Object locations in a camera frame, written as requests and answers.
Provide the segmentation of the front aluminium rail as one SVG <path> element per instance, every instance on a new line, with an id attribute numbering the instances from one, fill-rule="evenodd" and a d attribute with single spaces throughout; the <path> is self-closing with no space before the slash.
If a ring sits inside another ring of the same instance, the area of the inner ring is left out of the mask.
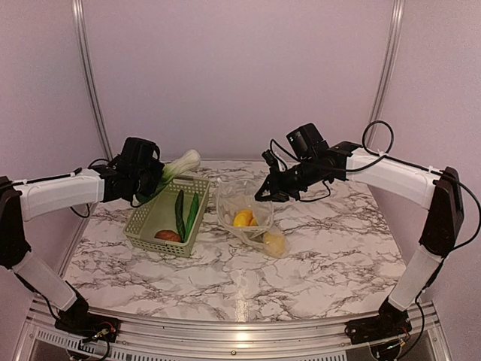
<path id="1" fill-rule="evenodd" d="M 119 319 L 116 341 L 80 344 L 80 337 L 54 327 L 47 306 L 34 301 L 14 349 L 15 360 L 374 360 L 405 340 L 405 360 L 451 360 L 436 309 L 412 307 L 412 331 L 377 342 L 352 344 L 345 317 L 240 323 L 178 320 L 96 308 L 95 313 Z"/>

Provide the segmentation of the yellow lemon toy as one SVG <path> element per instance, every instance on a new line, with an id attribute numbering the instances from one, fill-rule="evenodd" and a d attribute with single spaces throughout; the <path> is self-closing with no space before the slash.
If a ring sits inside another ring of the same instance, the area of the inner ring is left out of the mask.
<path id="1" fill-rule="evenodd" d="M 286 239 L 283 235 L 266 232 L 262 237 L 264 252 L 274 258 L 283 258 L 286 253 Z"/>

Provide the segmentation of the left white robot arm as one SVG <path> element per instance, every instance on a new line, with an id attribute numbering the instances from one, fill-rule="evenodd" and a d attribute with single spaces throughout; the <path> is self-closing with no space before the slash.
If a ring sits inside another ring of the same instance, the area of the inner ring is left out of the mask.
<path id="1" fill-rule="evenodd" d="M 1 185 L 1 265 L 30 290 L 44 296 L 65 314 L 66 323 L 80 335 L 95 328 L 86 300 L 64 281 L 27 242 L 24 224 L 37 216 L 76 205 L 133 201 L 154 194 L 164 164 L 121 165 L 110 162 L 37 180 L 5 179 Z"/>

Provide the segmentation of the green bok choy toy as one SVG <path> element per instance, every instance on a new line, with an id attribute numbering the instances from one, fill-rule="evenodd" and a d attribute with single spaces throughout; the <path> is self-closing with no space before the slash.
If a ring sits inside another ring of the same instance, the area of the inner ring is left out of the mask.
<path id="1" fill-rule="evenodd" d="M 142 205 L 154 199 L 167 185 L 178 176 L 194 171 L 201 164 L 201 156 L 197 150 L 188 150 L 180 158 L 165 164 L 161 179 L 151 196 L 135 196 L 135 205 Z"/>

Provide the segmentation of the dark green cucumber toy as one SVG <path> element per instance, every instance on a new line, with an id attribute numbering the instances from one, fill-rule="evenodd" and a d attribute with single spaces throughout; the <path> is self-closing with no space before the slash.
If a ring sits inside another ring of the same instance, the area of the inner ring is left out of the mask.
<path id="1" fill-rule="evenodd" d="M 183 219 L 183 201 L 184 201 L 184 191 L 180 190 L 177 194 L 175 206 L 174 206 L 174 214 L 176 220 L 176 227 L 177 233 L 180 236 L 180 241 L 184 242 L 185 235 L 186 235 L 186 228 Z"/>

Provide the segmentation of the right aluminium frame post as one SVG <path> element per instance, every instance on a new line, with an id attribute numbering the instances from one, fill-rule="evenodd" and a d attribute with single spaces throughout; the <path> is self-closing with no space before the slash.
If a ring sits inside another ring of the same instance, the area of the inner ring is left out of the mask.
<path id="1" fill-rule="evenodd" d="M 401 36 L 401 27 L 404 17 L 404 0 L 394 0 L 392 6 L 392 14 L 389 23 L 388 38 L 386 42 L 386 51 L 381 68 L 380 79 L 377 86 L 374 103 L 371 108 L 369 123 L 378 120 L 381 116 L 384 101 L 386 98 L 389 83 L 395 67 L 395 61 L 398 54 L 399 41 Z"/>

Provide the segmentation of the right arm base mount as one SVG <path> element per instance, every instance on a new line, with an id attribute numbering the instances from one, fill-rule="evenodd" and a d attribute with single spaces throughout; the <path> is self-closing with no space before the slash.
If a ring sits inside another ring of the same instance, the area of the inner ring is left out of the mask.
<path id="1" fill-rule="evenodd" d="M 388 299 L 381 304 L 378 314 L 350 320 L 346 323 L 344 333 L 351 344 L 379 341 L 412 330 L 407 310 L 399 310 Z"/>

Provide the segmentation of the brown orange round toy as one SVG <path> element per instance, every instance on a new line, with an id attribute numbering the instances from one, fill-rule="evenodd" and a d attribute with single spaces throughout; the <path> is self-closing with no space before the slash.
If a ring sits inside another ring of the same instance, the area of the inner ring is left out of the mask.
<path id="1" fill-rule="evenodd" d="M 158 231 L 154 238 L 160 239 L 163 241 L 171 241 L 176 243 L 181 243 L 183 241 L 182 237 L 172 230 L 160 230 Z"/>

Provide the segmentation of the green perforated plastic basket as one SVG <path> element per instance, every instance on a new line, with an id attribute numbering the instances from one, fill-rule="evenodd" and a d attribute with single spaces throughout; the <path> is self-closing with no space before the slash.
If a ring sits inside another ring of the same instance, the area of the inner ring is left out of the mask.
<path id="1" fill-rule="evenodd" d="M 209 200 L 210 181 L 202 177 L 181 176 L 175 178 L 152 201 L 135 209 L 127 221 L 123 233 L 132 246 L 143 250 L 188 258 L 191 255 L 204 211 Z M 182 242 L 170 238 L 157 238 L 160 231 L 177 233 L 177 198 L 183 192 L 183 221 L 188 222 L 193 200 L 198 211 L 192 226 L 186 228 L 188 235 Z"/>

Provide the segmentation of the bright green pepper toy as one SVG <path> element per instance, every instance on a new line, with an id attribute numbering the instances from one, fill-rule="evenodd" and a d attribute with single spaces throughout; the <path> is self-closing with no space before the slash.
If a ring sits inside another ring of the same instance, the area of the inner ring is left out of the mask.
<path id="1" fill-rule="evenodd" d="M 185 235 L 183 239 L 184 243 L 186 243 L 189 239 L 189 236 L 194 226 L 195 218 L 198 213 L 198 209 L 199 209 L 199 196 L 198 196 L 198 193 L 194 193 L 194 196 L 192 198 L 192 202 L 189 208 L 189 215 L 187 217 L 187 221 L 185 225 Z"/>

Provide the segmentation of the orange yellow mango toy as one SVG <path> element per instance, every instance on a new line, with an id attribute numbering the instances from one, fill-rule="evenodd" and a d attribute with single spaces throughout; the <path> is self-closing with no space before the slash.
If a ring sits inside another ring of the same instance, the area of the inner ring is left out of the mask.
<path id="1" fill-rule="evenodd" d="M 258 222 L 254 217 L 253 211 L 250 209 L 239 211 L 233 220 L 232 225 L 234 227 L 248 227 L 248 226 L 258 226 Z"/>

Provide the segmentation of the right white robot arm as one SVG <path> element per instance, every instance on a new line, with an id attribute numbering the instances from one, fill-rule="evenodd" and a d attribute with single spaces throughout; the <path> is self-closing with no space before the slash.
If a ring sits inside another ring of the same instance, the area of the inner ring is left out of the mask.
<path id="1" fill-rule="evenodd" d="M 309 187 L 334 181 L 365 184 L 400 202 L 398 207 L 387 208 L 385 218 L 391 223 L 394 212 L 401 211 L 401 220 L 414 223 L 406 231 L 414 239 L 405 271 L 384 302 L 386 310 L 372 322 L 378 336 L 391 335 L 401 325 L 399 312 L 407 310 L 430 286 L 455 249 L 464 221 L 455 169 L 414 165 L 350 141 L 333 146 L 325 141 L 302 144 L 296 154 L 290 155 L 294 161 L 291 166 L 271 148 L 262 153 L 262 158 L 269 171 L 255 196 L 260 202 L 300 200 Z"/>

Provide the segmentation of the clear zip top bag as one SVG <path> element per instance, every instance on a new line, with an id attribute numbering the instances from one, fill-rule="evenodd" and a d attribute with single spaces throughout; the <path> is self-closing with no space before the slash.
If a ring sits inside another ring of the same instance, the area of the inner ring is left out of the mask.
<path id="1" fill-rule="evenodd" d="M 258 189 L 259 185 L 254 180 L 218 180 L 215 192 L 218 221 L 252 249 L 281 259 L 288 253 L 288 243 L 274 225 L 273 204 L 255 200 Z"/>

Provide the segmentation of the aluminium frame post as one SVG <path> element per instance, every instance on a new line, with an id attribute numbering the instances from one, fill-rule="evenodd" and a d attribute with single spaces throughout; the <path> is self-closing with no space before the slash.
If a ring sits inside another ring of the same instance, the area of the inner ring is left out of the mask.
<path id="1" fill-rule="evenodd" d="M 100 145 L 105 158 L 112 159 L 113 152 L 108 138 L 107 127 L 105 125 L 101 109 L 101 102 L 98 97 L 98 91 L 95 84 L 92 60 L 89 51 L 89 42 L 83 1 L 73 0 L 72 12 L 74 18 L 74 26 L 77 34 L 77 43 L 80 51 L 80 61 L 83 69 L 83 76 L 86 83 L 87 93 L 89 96 L 89 103 L 93 113 L 95 128 L 97 130 Z"/>
<path id="2" fill-rule="evenodd" d="M 401 36 L 401 27 L 404 17 L 404 0 L 394 0 L 392 6 L 392 14 L 389 23 L 388 38 L 386 42 L 386 51 L 381 68 L 380 79 L 377 86 L 374 103 L 371 108 L 369 123 L 378 120 L 381 116 L 384 101 L 386 98 L 389 83 L 395 67 L 395 61 L 398 54 L 399 41 Z"/>

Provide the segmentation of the left aluminium frame post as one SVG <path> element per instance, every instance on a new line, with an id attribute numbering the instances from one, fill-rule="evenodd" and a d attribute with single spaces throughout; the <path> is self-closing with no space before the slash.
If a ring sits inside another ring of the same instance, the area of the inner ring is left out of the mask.
<path id="1" fill-rule="evenodd" d="M 105 125 L 101 109 L 101 102 L 98 97 L 98 91 L 95 84 L 92 60 L 89 51 L 89 42 L 83 1 L 73 0 L 72 12 L 74 18 L 74 26 L 77 34 L 77 43 L 80 51 L 80 61 L 83 69 L 83 76 L 86 83 L 87 93 L 89 96 L 89 103 L 93 113 L 95 128 L 97 130 L 100 145 L 105 158 L 112 159 L 113 152 L 108 138 L 107 127 Z"/>

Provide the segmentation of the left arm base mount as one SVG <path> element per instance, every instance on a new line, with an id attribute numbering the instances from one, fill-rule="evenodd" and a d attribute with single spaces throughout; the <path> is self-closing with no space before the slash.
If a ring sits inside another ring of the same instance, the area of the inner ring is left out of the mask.
<path id="1" fill-rule="evenodd" d="M 82 342 L 108 341 L 114 343 L 120 328 L 120 320 L 89 311 L 88 302 L 74 291 L 76 299 L 66 311 L 59 310 L 55 327 L 83 337 Z"/>

